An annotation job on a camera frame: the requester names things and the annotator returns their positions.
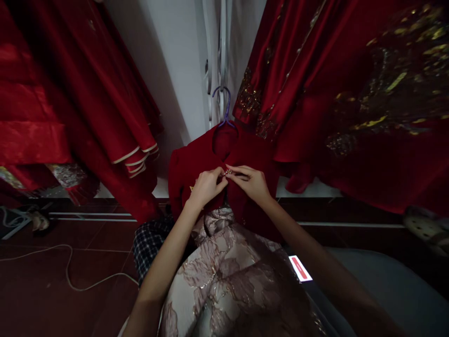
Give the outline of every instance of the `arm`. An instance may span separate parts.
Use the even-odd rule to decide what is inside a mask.
[[[345,316],[358,336],[404,336],[355,277],[270,196],[263,172],[248,166],[228,168],[242,174],[238,176],[233,173],[227,177],[269,216],[321,290]]]
[[[199,175],[190,198],[144,278],[123,337],[156,336],[168,289],[202,208],[228,184],[222,168]],[[217,184],[218,177],[223,178]]]

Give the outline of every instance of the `hanger hook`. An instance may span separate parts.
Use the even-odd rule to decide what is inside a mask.
[[[215,88],[214,93],[212,94],[212,97],[214,97],[215,93],[220,88],[221,87],[216,87]],[[223,87],[223,89],[226,89],[226,91],[228,92],[228,104],[226,106],[226,113],[224,114],[223,122],[220,123],[219,127],[222,126],[224,123],[227,123],[227,124],[229,124],[232,127],[235,127],[231,123],[229,123],[229,107],[231,105],[231,92],[229,91],[229,89],[227,87]]]

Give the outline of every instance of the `hand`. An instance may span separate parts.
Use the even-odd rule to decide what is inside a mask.
[[[223,176],[221,182],[217,184],[219,176]],[[193,207],[202,209],[209,201],[216,197],[228,184],[225,177],[225,171],[221,167],[217,167],[212,171],[204,171],[200,173],[196,180],[193,191],[190,194],[190,204]]]
[[[232,174],[226,176],[240,186],[256,204],[261,206],[264,202],[272,199],[263,172],[246,165],[237,167],[226,165],[226,167],[232,170]]]

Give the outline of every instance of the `collar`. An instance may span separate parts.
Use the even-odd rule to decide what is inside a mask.
[[[230,158],[232,158],[232,155],[235,153],[236,149],[241,148],[241,144],[242,142],[244,142],[245,139],[245,131],[243,131],[243,129],[241,128],[240,125],[235,124],[233,121],[230,121],[230,123],[236,127],[237,132],[239,133],[239,137],[237,138],[237,142],[234,144],[234,148],[231,150],[231,153],[229,153],[229,156],[226,158],[225,161],[221,161],[220,158],[214,153],[214,149],[213,149],[213,139],[214,139],[214,134],[215,131],[219,129],[219,124],[214,126],[212,129],[210,129],[209,131],[207,131],[204,134],[204,140],[205,143],[207,144],[208,150],[213,153],[213,155],[215,156],[215,158],[220,161],[221,163],[225,163],[228,162]]]

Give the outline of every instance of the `woman's right hand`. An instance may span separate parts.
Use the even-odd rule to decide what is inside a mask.
[[[226,176],[240,186],[256,204],[262,206],[265,202],[272,200],[263,172],[246,165],[226,165],[226,167],[232,170],[232,173]]]

